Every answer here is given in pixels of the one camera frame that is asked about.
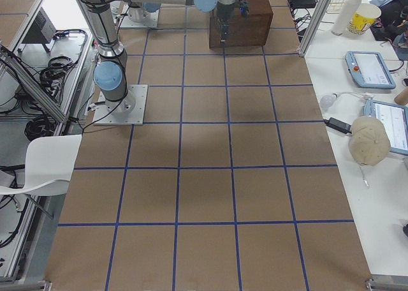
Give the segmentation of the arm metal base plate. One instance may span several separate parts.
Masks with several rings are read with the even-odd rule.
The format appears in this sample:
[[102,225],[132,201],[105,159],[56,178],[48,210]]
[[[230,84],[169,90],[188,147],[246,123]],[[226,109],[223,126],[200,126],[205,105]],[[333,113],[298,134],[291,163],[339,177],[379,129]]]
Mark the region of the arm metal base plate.
[[119,23],[120,29],[156,29],[159,10],[147,12],[143,8],[124,7]]
[[93,123],[96,126],[142,125],[147,101],[148,85],[130,84],[127,86],[127,96],[120,104],[105,101],[103,93],[99,92],[94,110]]

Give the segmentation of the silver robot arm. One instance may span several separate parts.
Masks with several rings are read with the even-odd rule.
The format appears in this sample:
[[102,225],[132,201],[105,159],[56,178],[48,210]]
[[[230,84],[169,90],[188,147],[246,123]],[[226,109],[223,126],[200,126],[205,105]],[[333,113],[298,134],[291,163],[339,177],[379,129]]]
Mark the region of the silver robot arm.
[[[237,0],[77,0],[85,15],[92,35],[98,43],[100,64],[94,70],[94,80],[105,97],[105,104],[112,114],[125,114],[135,107],[135,97],[129,93],[126,78],[127,52],[119,41],[118,31],[113,22],[110,4],[124,1],[129,6],[154,9],[161,4],[183,4],[195,6],[199,11],[217,10],[221,16],[221,40],[228,35],[229,21]],[[107,79],[105,84],[98,81],[100,77]]]
[[193,6],[162,6],[154,12],[143,8],[130,9],[121,30],[184,31],[208,30],[211,12]]

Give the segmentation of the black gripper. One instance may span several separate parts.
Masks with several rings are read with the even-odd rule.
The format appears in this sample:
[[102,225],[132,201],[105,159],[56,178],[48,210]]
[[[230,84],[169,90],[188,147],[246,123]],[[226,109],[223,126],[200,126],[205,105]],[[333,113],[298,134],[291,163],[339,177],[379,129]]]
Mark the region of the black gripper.
[[217,3],[215,17],[219,23],[219,44],[225,44],[229,33],[229,23],[234,14],[234,4]]

